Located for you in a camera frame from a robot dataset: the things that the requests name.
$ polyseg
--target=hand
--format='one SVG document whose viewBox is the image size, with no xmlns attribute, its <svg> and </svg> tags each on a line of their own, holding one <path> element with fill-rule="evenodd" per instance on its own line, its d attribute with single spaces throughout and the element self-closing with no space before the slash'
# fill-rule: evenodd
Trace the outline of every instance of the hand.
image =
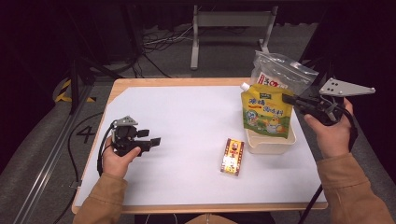
<svg viewBox="0 0 396 224">
<path fill-rule="evenodd" d="M 106 146 L 111 145 L 111 136 L 106 140 Z M 140 153 L 140 147 L 135 147 L 125 156 L 120 157 L 114 152 L 114 147 L 108 147 L 103 153 L 103 172 L 124 178 L 128 171 L 128 165 Z"/>
<path fill-rule="evenodd" d="M 344 98 L 344 105 L 346 110 L 353 115 L 352 103 Z M 309 114 L 305 115 L 304 119 L 317 134 L 318 146 L 324 159 L 341 156 L 349 152 L 348 143 L 351 125 L 345 115 L 332 126 L 321 124 Z"/>
</svg>

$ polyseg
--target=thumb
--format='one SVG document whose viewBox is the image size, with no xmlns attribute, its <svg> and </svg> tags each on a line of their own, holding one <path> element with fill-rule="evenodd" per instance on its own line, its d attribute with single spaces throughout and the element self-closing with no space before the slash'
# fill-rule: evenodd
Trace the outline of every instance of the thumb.
<svg viewBox="0 0 396 224">
<path fill-rule="evenodd" d="M 130 152 L 128 152 L 127 154 L 125 154 L 122 158 L 127 161 L 128 163 L 133 161 L 134 158 L 137 157 L 137 155 L 139 155 L 140 151 L 142 149 L 140 147 L 135 147 L 134 149 L 132 149 Z"/>
<path fill-rule="evenodd" d="M 315 119 L 312 115 L 306 114 L 304 116 L 304 120 L 315 133 L 321 132 L 323 124 L 320 123 L 320 121 L 318 121 L 317 119 Z"/>
</svg>

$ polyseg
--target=white plastic container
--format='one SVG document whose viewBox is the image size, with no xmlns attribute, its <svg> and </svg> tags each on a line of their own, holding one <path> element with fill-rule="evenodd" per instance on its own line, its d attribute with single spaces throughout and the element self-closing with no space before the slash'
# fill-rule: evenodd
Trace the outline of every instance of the white plastic container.
<svg viewBox="0 0 396 224">
<path fill-rule="evenodd" d="M 289 126 L 288 138 L 271 137 L 245 129 L 247 135 L 247 150 L 256 154 L 283 154 L 296 142 L 296 135 Z"/>
</svg>

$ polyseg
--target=white paper sheet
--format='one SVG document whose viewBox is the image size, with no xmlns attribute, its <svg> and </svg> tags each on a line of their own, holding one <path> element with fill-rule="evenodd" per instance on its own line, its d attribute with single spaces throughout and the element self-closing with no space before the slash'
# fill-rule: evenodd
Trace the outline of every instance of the white paper sheet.
<svg viewBox="0 0 396 224">
<path fill-rule="evenodd" d="M 307 203 L 320 181 L 294 112 L 297 142 L 282 155 L 251 154 L 245 148 L 239 176 L 220 171 L 228 138 L 247 139 L 237 86 L 129 88 L 106 108 L 106 116 L 88 160 L 75 206 L 81 206 L 99 175 L 100 142 L 114 119 L 127 115 L 158 147 L 129 166 L 124 205 Z M 326 202 L 323 194 L 318 202 Z"/>
</svg>

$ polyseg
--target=person's left hand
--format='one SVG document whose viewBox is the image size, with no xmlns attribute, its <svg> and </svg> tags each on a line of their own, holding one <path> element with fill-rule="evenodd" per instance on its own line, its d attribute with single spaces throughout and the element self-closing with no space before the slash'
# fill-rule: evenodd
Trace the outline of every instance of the person's left hand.
<svg viewBox="0 0 396 224">
<path fill-rule="evenodd" d="M 105 146 L 111 145 L 111 136 L 107 138 Z M 103 153 L 103 172 L 124 178 L 128 171 L 128 165 L 140 153 L 140 147 L 135 147 L 125 156 L 120 157 L 114 152 L 114 147 L 108 147 Z"/>
</svg>

